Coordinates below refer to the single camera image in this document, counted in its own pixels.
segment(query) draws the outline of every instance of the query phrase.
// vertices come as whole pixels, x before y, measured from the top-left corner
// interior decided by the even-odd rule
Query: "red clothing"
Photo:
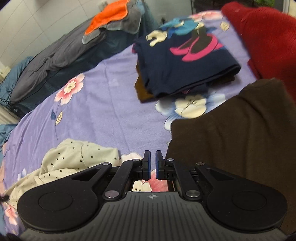
[[[241,36],[255,76],[278,78],[296,101],[296,19],[270,7],[225,4],[223,14]]]

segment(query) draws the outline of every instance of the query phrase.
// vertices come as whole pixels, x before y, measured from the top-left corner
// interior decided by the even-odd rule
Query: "polka dot fabric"
[[[5,195],[10,196],[7,203],[16,208],[19,198],[26,191],[102,162],[119,166],[121,163],[118,150],[86,141],[66,139],[46,153],[39,169],[19,180],[5,192]]]

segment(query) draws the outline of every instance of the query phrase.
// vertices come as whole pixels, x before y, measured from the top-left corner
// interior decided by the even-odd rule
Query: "brown fabric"
[[[296,106],[276,79],[246,86],[211,112],[175,120],[166,158],[205,162],[270,186],[288,201],[281,226],[296,229]]]
[[[144,82],[141,77],[139,64],[137,64],[136,70],[138,72],[139,77],[135,83],[135,89],[137,91],[137,96],[138,96],[139,101],[147,102],[147,101],[151,101],[151,100],[155,99],[154,96],[151,93],[149,93],[144,87]]]

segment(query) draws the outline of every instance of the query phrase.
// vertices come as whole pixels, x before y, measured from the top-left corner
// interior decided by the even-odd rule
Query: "folded navy shirt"
[[[185,35],[155,30],[137,39],[133,50],[138,54],[145,88],[155,97],[196,88],[240,71],[236,59],[204,26]]]

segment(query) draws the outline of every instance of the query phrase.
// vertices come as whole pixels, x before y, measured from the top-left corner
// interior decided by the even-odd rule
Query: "purple bed sheet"
[[[206,112],[255,81],[247,65],[249,55],[233,27],[219,11],[208,13],[202,16],[202,22],[206,27],[216,28],[213,33],[242,68],[235,81],[202,94]],[[180,108],[190,106],[188,110],[194,110],[192,99],[200,96],[190,94],[140,103],[134,89],[138,77],[137,55],[131,49],[132,46],[77,76],[72,80],[75,91],[53,93],[20,121],[4,152],[2,188],[10,187],[18,178],[38,169],[47,151],[67,138],[118,148],[120,155],[138,153],[143,156],[145,150],[150,150],[152,156],[157,150],[166,154],[171,140],[171,122],[197,117],[194,111],[183,115],[186,111]],[[14,207],[4,204],[4,210],[6,231],[20,233],[22,226]]]

